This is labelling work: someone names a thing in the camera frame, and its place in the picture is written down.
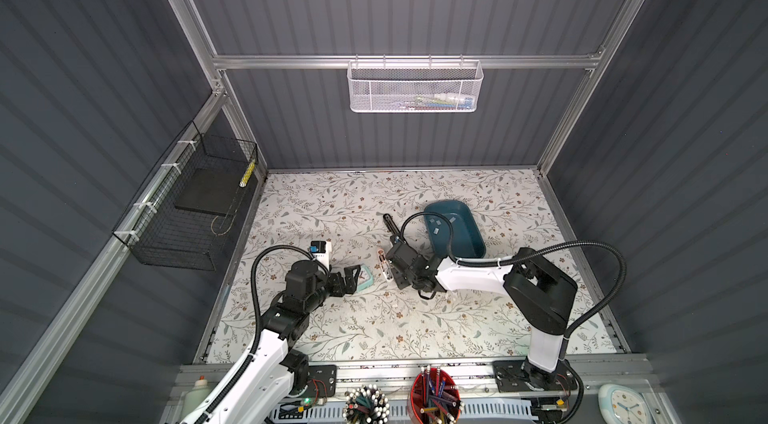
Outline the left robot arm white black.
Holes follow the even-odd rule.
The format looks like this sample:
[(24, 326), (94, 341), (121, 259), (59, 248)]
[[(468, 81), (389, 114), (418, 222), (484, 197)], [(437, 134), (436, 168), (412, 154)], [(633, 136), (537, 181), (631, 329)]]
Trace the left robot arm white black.
[[(301, 258), (286, 274), (281, 296), (263, 310), (257, 271), (265, 257), (282, 250)], [(183, 416), (183, 423), (266, 423), (283, 399), (302, 395), (309, 381), (308, 357), (294, 345), (307, 329), (311, 313), (345, 290), (344, 275), (331, 271), (331, 250), (330, 241), (315, 240), (307, 249), (277, 244), (256, 256), (250, 268), (253, 339), (216, 387)]]

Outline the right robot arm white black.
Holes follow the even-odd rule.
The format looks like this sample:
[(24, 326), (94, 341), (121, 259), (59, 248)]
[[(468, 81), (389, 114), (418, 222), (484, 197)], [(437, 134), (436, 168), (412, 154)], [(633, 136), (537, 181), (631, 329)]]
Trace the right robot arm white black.
[[(391, 272), (400, 289), (410, 287), (420, 298), (431, 300), (439, 293), (472, 290), (508, 296), (531, 326), (527, 356), (515, 370), (521, 389), (543, 390), (563, 375), (565, 353), (574, 331), (599, 313), (618, 294), (628, 273), (627, 260), (614, 246), (594, 240), (572, 240), (535, 250), (522, 247), (512, 256), (499, 259), (461, 258), (453, 253), (454, 228), (446, 224), (447, 255), (430, 258), (411, 246), (391, 214), (383, 216), (391, 233), (392, 247), (386, 252)], [(595, 247), (608, 251), (618, 261), (612, 288), (596, 304), (572, 321), (577, 284), (546, 256), (571, 248)]]

